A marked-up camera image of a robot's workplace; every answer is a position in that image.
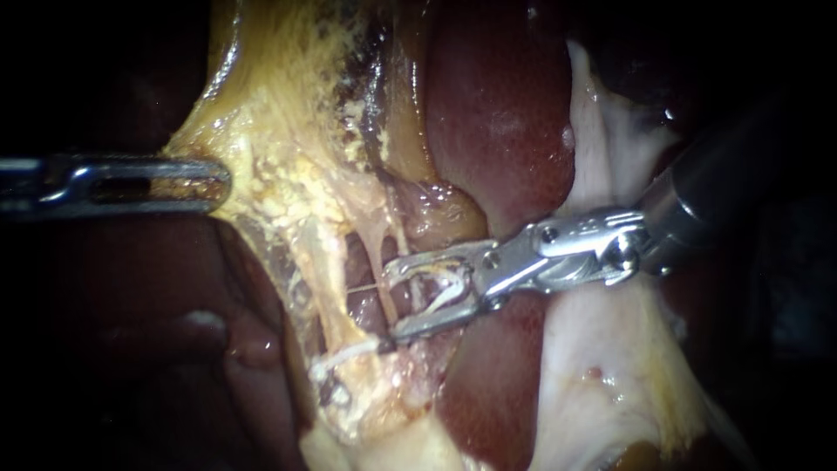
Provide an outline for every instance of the white tissue strand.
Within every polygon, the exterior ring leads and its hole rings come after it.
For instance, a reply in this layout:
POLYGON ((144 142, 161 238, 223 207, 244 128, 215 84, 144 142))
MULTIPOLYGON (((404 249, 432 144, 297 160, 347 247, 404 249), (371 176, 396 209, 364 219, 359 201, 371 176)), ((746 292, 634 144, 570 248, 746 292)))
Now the white tissue strand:
MULTIPOLYGON (((576 178, 562 210, 633 201, 675 138, 664 129, 639 133, 630 119, 642 111, 633 113, 627 100, 597 84, 581 46, 568 48, 576 178)), ((531 469, 598 469, 638 442, 652 444, 665 459, 710 429, 752 463, 691 373, 655 290, 654 280, 639 275, 613 288, 592 283, 555 296, 544 326, 531 469)))

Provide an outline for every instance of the metal forceps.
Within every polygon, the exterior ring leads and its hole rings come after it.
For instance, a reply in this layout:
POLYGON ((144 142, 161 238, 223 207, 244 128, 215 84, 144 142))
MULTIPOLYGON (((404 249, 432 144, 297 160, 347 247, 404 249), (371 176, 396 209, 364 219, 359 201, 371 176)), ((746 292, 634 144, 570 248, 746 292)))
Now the metal forceps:
POLYGON ((226 200, 231 180, 223 165, 209 160, 125 154, 0 157, 0 222, 208 213, 226 200))

